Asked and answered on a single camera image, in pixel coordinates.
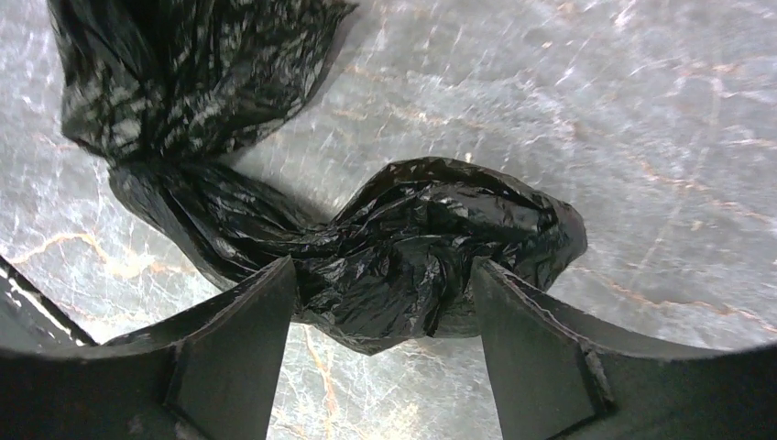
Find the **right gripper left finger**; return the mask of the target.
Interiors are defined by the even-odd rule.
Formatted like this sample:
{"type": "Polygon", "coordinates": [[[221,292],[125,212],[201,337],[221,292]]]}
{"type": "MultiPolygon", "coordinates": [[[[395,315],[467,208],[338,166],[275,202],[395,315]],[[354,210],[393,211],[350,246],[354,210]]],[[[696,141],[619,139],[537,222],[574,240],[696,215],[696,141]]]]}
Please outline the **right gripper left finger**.
{"type": "Polygon", "coordinates": [[[4,439],[262,439],[296,296],[279,258],[234,288],[97,343],[1,265],[4,439]]]}

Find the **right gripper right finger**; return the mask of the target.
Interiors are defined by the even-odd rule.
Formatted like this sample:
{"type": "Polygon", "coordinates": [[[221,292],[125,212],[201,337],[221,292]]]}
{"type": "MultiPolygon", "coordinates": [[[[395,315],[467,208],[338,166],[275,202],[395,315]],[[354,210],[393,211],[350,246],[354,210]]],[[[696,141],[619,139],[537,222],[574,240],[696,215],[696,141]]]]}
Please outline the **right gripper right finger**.
{"type": "Polygon", "coordinates": [[[776,348],[687,346],[600,320],[495,262],[472,268],[506,439],[773,439],[776,348]]]}

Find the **black trash bag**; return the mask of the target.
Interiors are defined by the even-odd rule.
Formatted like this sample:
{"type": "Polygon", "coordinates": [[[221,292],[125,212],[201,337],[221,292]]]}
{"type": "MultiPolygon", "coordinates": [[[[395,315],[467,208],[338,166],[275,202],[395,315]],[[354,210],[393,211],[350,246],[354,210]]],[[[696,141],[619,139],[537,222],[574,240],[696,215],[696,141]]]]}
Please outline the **black trash bag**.
{"type": "Polygon", "coordinates": [[[349,1],[51,1],[61,131],[108,165],[115,198],[225,289],[290,257],[293,320],[375,355],[479,333],[470,270],[545,291],[587,248],[569,203],[458,159],[390,162],[339,212],[337,168],[238,170],[319,92],[349,1]]]}

